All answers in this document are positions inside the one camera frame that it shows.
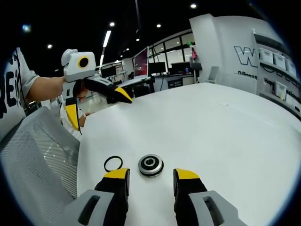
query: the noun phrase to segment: black lettering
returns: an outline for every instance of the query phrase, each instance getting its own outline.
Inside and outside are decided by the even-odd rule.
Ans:
[[[6,73],[6,99],[9,107],[15,106],[17,104],[17,100],[13,97],[10,98],[10,92],[14,91],[14,86],[9,84],[9,80],[14,78],[13,72]]]
[[[20,88],[21,88],[22,84],[21,84],[21,74],[20,74],[20,71],[18,73],[18,77],[17,77],[17,92],[18,92],[18,100],[19,100],[19,105],[21,106],[21,101],[20,101]]]
[[[0,76],[0,119],[2,119],[4,113],[7,112],[5,105],[5,80],[4,76]]]

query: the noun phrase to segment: black cable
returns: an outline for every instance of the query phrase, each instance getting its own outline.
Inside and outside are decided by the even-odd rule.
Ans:
[[[21,70],[20,70],[20,61],[19,61],[19,56],[18,56],[18,50],[17,49],[16,49],[16,54],[17,54],[17,62],[18,62],[18,68],[19,68],[18,77],[20,76],[20,82],[21,82],[21,93],[22,93],[22,97],[23,97],[23,101],[24,101],[25,107],[27,109],[27,112],[29,113],[29,107],[27,106],[27,103],[25,101],[25,97],[24,97],[24,93],[23,93],[23,88],[22,88],[22,78],[21,78]]]
[[[119,156],[111,156],[110,158],[108,158],[105,162],[104,162],[104,164],[103,164],[103,167],[104,167],[104,170],[105,171],[107,171],[107,172],[111,172],[111,170],[108,170],[105,166],[106,166],[106,164],[108,163],[108,161],[110,161],[111,159],[120,159],[121,160],[121,164],[120,164],[120,166],[117,168],[117,170],[118,169],[120,169],[121,167],[122,167],[122,165],[123,165],[123,161],[122,161],[122,158],[120,158]]]

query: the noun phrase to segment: person's arm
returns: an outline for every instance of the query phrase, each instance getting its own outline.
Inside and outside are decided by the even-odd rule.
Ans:
[[[85,126],[85,122],[86,122],[86,116],[85,115],[82,115],[80,118],[79,118],[79,125],[81,127],[84,127]]]
[[[26,100],[43,101],[58,97],[63,91],[64,77],[41,78],[38,77],[32,84]]]
[[[82,112],[82,110],[80,110],[79,107],[77,107],[77,114],[78,114],[78,117],[79,117],[79,125],[81,127],[84,127],[85,126],[85,122],[86,122],[86,115]]]
[[[87,112],[85,113],[86,116],[92,115],[94,112]]]
[[[17,51],[20,61],[22,91],[25,99],[29,101],[43,101],[61,95],[64,77],[39,77],[34,71],[29,70],[20,48],[17,48]]]

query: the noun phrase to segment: white table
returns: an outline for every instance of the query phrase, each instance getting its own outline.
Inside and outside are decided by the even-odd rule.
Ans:
[[[147,76],[138,76],[138,77],[135,77],[134,79],[131,79],[131,80],[127,80],[127,81],[124,81],[123,83],[117,85],[119,87],[126,87],[126,86],[129,86],[129,85],[134,85],[136,83],[139,83],[139,82],[142,82],[142,81],[149,81],[151,80],[151,77],[147,77]]]
[[[301,123],[262,97],[202,83],[153,93],[88,116],[78,161],[78,194],[93,189],[113,155],[131,169],[127,226],[175,226],[173,169],[199,174],[249,226],[270,223],[294,189]],[[156,178],[138,161],[157,154]]]

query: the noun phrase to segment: metal bearing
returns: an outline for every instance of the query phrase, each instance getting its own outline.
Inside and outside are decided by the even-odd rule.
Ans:
[[[138,162],[139,171],[148,177],[158,175],[164,167],[162,159],[155,154],[148,154]]]

